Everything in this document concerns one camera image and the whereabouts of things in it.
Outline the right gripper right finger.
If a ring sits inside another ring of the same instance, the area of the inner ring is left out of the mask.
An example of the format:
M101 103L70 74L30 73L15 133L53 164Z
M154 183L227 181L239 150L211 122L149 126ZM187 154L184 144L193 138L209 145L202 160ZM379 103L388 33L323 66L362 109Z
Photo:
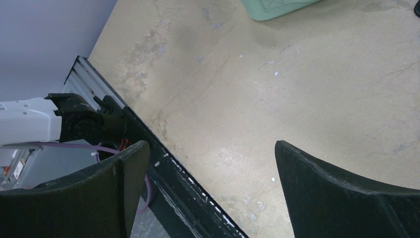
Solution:
M275 158L295 237L419 237L419 190L357 175L283 140Z

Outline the mint green storage case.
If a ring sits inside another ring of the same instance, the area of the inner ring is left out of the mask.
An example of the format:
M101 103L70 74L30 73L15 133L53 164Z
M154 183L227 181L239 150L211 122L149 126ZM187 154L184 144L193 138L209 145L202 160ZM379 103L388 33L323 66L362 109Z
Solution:
M241 0L249 17L255 21L271 20L319 0Z

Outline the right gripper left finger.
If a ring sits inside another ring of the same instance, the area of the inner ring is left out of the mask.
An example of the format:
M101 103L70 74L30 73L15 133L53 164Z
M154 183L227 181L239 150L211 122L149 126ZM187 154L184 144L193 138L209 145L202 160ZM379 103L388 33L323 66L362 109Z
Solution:
M150 158L139 141L32 189L0 193L3 238L128 238Z

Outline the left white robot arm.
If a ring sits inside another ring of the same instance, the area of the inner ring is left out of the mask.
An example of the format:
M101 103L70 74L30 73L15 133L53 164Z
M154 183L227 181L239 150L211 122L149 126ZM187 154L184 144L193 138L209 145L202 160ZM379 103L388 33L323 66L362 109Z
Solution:
M126 119L94 109L75 93L0 104L0 144L85 140L91 145L118 144L126 138Z

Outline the black handled scissors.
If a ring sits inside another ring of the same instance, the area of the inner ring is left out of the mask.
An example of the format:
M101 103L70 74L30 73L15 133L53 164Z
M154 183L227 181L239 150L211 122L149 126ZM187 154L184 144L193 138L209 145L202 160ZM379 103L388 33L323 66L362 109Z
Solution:
M420 0L418 0L418 2L416 3L416 5L414 6L414 14L420 18Z

